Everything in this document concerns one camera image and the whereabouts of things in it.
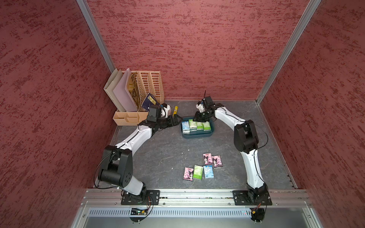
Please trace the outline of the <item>blue tissue pack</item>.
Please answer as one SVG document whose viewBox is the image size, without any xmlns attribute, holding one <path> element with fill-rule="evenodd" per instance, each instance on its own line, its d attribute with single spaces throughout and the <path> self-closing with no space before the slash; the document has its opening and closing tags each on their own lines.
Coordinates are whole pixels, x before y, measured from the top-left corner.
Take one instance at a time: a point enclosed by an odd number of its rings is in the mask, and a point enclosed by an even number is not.
<svg viewBox="0 0 365 228">
<path fill-rule="evenodd" d="M 214 171 L 212 165 L 205 165 L 203 166 L 203 172 L 205 179 L 213 179 L 214 178 Z"/>
<path fill-rule="evenodd" d="M 189 135 L 190 134 L 190 125 L 188 121 L 183 121 L 181 122 L 181 127 L 182 127 L 182 133 L 185 135 Z"/>
</svg>

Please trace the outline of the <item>pink Kuromi tissue pack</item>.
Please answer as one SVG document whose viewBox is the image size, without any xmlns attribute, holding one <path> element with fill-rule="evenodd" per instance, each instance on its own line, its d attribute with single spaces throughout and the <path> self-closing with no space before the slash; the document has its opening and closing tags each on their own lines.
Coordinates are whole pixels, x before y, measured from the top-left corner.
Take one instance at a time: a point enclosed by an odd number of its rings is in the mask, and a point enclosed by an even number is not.
<svg viewBox="0 0 365 228">
<path fill-rule="evenodd" d="M 211 153 L 203 154 L 204 165 L 213 165 L 213 158 Z"/>
</svg>

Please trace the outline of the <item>blue tissue pack bottom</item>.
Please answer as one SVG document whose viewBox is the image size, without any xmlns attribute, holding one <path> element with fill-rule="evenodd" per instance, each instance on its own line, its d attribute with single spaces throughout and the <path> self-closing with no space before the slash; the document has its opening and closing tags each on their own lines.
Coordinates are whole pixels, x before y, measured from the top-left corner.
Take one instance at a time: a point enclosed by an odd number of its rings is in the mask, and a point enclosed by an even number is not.
<svg viewBox="0 0 365 228">
<path fill-rule="evenodd" d="M 205 179 L 213 179 L 214 178 L 214 171 L 212 165 L 205 165 L 203 166 L 203 172 Z"/>
</svg>

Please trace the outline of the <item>pink Kuromi pack bottom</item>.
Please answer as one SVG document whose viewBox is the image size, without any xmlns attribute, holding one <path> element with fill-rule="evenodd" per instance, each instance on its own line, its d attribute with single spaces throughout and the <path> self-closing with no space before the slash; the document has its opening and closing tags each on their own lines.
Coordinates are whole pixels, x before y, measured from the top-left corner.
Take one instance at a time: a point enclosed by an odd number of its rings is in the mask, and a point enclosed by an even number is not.
<svg viewBox="0 0 365 228">
<path fill-rule="evenodd" d="M 190 168 L 190 167 L 184 168 L 183 180 L 193 181 L 193 175 L 194 175 L 194 168 Z"/>
</svg>

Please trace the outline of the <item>green tissue pack bottom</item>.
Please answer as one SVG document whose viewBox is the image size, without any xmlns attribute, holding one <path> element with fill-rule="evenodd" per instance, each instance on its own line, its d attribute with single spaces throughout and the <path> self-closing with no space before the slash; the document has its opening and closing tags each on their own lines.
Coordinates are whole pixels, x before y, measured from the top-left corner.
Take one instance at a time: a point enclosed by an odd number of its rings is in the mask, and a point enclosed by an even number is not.
<svg viewBox="0 0 365 228">
<path fill-rule="evenodd" d="M 202 176 L 203 176 L 203 166 L 195 165 L 194 172 L 193 172 L 193 178 L 201 180 Z"/>
</svg>

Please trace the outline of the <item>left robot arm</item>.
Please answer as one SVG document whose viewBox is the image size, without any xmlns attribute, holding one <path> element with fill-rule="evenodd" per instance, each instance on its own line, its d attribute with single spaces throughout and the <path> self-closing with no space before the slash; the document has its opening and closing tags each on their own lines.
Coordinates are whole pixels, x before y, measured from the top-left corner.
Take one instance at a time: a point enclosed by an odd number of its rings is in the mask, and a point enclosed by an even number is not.
<svg viewBox="0 0 365 228">
<path fill-rule="evenodd" d="M 135 200 L 147 198 L 146 186 L 133 175 L 133 156 L 156 132 L 174 127 L 182 122 L 179 115 L 154 118 L 148 116 L 136 130 L 115 146 L 107 146 L 98 165 L 98 180 L 119 187 Z"/>
</svg>

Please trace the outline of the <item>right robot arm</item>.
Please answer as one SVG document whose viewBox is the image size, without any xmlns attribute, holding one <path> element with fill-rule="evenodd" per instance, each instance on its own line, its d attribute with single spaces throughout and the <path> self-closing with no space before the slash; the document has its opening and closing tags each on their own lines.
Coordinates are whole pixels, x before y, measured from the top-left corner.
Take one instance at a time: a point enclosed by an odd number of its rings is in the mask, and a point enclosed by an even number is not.
<svg viewBox="0 0 365 228">
<path fill-rule="evenodd" d="M 255 202 L 267 196 L 268 187 L 258 161 L 259 137 L 255 123 L 236 116 L 222 104 L 206 101 L 207 99 L 203 99 L 196 105 L 198 111 L 194 115 L 194 121 L 207 122 L 214 117 L 234 131 L 234 146 L 241 153 L 246 169 L 248 198 Z"/>
</svg>

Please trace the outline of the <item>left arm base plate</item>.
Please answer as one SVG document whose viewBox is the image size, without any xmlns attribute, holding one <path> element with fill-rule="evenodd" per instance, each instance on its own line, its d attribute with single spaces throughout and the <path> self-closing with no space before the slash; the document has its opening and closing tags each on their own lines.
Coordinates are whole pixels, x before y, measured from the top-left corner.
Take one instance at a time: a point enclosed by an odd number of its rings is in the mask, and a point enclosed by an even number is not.
<svg viewBox="0 0 365 228">
<path fill-rule="evenodd" d="M 159 190 L 142 190 L 139 195 L 133 195 L 128 192 L 122 192 L 121 205 L 145 205 L 156 206 L 159 204 Z"/>
</svg>

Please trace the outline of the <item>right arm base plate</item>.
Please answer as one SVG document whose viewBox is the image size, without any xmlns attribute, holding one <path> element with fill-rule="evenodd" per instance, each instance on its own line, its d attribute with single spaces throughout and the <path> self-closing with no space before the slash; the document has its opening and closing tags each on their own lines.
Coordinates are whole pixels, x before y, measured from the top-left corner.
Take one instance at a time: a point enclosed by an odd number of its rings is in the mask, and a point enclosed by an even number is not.
<svg viewBox="0 0 365 228">
<path fill-rule="evenodd" d="M 272 206 L 272 201 L 267 191 L 256 192 L 252 190 L 233 191 L 233 200 L 236 206 Z"/>
</svg>

